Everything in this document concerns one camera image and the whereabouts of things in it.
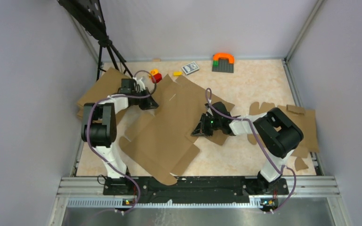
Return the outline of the large cardboard box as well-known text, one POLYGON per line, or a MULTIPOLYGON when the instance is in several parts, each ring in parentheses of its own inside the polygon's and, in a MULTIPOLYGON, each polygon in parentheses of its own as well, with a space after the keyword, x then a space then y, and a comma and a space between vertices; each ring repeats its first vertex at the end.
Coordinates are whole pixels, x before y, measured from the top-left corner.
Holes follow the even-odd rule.
POLYGON ((118 139, 134 177, 151 176, 174 185, 177 176, 230 176, 233 167, 215 160, 227 136, 220 130, 211 137, 193 137, 206 112, 205 89, 184 76, 164 77, 153 98, 159 107, 140 116, 118 139))

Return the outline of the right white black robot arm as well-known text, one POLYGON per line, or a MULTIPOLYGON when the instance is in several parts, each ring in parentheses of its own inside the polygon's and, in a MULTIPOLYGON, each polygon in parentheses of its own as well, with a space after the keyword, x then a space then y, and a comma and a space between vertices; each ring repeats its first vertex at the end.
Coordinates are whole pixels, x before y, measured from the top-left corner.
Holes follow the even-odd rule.
POLYGON ((206 104, 193 137, 211 137, 216 130, 228 136, 253 135, 266 162, 258 172, 257 179, 247 185, 249 194, 270 194, 277 187, 288 158, 303 140, 301 129, 279 108, 274 107, 260 115, 232 117, 222 102, 206 104))

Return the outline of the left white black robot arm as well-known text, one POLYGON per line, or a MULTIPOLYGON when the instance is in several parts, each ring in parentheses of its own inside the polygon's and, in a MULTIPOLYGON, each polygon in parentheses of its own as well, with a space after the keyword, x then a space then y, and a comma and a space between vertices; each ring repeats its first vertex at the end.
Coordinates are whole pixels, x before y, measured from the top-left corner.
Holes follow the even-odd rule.
POLYGON ((84 104, 81 138, 104 163, 106 181, 115 182, 115 190, 123 195, 136 182, 126 174, 127 167, 118 156, 116 115, 134 105, 141 110, 157 109, 159 105, 152 95, 144 78, 122 79, 116 93, 84 104))

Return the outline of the folded cardboard box left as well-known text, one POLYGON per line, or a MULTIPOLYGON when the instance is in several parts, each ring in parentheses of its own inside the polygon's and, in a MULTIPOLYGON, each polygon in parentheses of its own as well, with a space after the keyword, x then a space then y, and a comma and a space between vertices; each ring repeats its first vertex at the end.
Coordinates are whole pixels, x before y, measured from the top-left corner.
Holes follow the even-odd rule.
POLYGON ((77 118, 82 120, 83 106, 85 103, 95 103, 109 95, 117 93, 121 86, 121 79, 129 77, 114 68, 109 68, 96 83, 76 102, 79 107, 77 118))

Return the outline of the playing card deck box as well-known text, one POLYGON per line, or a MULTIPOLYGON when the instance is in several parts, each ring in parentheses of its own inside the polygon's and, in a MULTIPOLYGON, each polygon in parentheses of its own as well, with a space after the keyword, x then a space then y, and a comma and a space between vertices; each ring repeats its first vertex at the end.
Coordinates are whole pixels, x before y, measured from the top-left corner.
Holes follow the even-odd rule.
POLYGON ((195 72, 199 71, 200 67, 194 61, 194 62, 190 62, 190 63, 182 66, 181 69, 186 75, 190 75, 192 73, 195 73, 195 72))

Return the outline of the red yellow toy block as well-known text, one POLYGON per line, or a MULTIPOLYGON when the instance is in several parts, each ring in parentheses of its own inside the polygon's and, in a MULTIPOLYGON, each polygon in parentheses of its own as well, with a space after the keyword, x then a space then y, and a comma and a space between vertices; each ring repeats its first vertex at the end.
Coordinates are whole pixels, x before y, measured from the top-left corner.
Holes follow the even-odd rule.
POLYGON ((149 78, 153 83, 158 83, 162 80, 163 77, 158 69, 153 69, 150 71, 149 78))

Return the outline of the grey plate with orange arch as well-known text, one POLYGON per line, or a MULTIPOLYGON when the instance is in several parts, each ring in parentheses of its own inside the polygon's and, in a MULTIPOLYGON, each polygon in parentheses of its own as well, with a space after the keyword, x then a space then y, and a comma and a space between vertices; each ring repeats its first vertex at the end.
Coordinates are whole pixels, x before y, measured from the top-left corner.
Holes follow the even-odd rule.
POLYGON ((229 53, 216 53, 212 58, 212 72, 234 73, 235 58, 229 53))

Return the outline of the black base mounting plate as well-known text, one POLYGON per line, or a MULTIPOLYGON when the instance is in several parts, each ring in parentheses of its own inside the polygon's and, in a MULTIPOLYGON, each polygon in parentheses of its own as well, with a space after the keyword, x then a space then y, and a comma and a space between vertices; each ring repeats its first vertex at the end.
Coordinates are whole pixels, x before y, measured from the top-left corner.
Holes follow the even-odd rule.
POLYGON ((200 176, 177 177, 174 185, 164 185, 153 177, 105 178, 103 194, 132 198, 139 203, 227 204, 248 203, 250 196, 287 195, 289 188, 284 178, 267 183, 257 177, 200 176))

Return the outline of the flat cardboard sheet right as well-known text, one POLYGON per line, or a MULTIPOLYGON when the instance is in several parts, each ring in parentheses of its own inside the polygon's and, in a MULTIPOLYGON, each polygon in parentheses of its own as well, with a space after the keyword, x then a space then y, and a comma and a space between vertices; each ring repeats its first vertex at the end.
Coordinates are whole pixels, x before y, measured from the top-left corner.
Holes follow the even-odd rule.
POLYGON ((304 139, 289 157, 287 165, 298 175, 316 175, 314 163, 310 156, 310 153, 319 152, 315 111, 295 105, 278 105, 277 107, 302 130, 304 135, 304 139))

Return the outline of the black tripod stand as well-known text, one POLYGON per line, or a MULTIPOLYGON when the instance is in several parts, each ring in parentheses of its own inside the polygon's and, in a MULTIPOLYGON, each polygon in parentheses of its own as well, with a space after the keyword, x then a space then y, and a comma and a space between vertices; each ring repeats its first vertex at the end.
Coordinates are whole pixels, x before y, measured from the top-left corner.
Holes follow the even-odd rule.
POLYGON ((98 41, 99 54, 97 75, 100 75, 100 72, 105 71, 102 68, 102 53, 103 49, 107 49, 115 69, 123 73, 128 73, 132 78, 134 77, 126 65, 126 60, 115 48, 107 34, 107 28, 99 0, 59 0, 58 3, 81 24, 89 35, 98 41))

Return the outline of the aluminium frame rail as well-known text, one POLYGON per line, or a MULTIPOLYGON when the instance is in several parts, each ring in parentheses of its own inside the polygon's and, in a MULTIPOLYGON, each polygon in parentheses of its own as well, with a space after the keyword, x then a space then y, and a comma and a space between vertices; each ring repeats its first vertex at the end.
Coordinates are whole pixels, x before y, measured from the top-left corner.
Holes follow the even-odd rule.
POLYGON ((262 211, 268 195, 248 203, 137 203, 131 196, 104 195, 104 179, 62 178, 50 226, 349 226, 351 220, 333 176, 286 176, 292 196, 278 195, 280 206, 262 211))

